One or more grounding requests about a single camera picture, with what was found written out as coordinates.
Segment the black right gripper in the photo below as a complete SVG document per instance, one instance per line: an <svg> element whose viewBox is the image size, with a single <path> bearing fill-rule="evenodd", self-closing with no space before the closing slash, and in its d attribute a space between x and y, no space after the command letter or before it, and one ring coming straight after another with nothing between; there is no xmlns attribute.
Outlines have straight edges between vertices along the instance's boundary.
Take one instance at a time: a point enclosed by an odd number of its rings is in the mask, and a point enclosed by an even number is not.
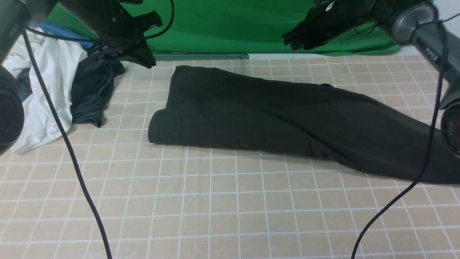
<svg viewBox="0 0 460 259"><path fill-rule="evenodd" d="M372 21L374 0L315 1L305 19L283 34L284 45L292 50L311 50Z"/></svg>

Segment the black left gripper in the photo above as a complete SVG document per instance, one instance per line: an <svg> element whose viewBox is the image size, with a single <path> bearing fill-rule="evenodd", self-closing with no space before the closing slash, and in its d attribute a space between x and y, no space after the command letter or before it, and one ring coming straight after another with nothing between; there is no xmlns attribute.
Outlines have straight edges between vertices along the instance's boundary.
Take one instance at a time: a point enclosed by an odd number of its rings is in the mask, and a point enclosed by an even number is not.
<svg viewBox="0 0 460 259"><path fill-rule="evenodd" d="M117 57L147 69L156 65L144 34L163 25L156 11L137 17L121 5L119 0L61 0L59 3L97 37L110 43L125 42Z"/></svg>

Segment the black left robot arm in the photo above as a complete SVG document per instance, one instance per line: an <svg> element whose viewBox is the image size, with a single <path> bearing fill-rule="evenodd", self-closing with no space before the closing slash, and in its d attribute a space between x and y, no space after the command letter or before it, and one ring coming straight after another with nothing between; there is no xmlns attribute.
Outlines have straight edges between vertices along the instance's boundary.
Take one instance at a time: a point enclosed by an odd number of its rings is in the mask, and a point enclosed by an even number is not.
<svg viewBox="0 0 460 259"><path fill-rule="evenodd" d="M58 138L50 126L51 112L44 110L44 100L32 98L22 104L17 75L28 66L25 58L10 54L30 25L45 21L51 10L62 5L108 49L102 54L120 53L123 60L150 68L156 64L144 33L161 27L156 11L131 16L120 0L2 0L1 1L1 153L12 150L24 154Z"/></svg>

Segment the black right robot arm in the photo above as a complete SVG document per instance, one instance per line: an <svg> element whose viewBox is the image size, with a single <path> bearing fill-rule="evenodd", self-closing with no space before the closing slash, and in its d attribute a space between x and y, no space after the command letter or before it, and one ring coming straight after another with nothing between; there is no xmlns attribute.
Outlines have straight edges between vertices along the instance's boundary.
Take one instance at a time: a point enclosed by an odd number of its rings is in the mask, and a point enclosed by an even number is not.
<svg viewBox="0 0 460 259"><path fill-rule="evenodd" d="M316 0L303 21L282 35L292 50L310 50L365 23L373 22L401 46L414 46L449 86L440 101L441 133L459 154L459 38L448 32L438 9L427 0Z"/></svg>

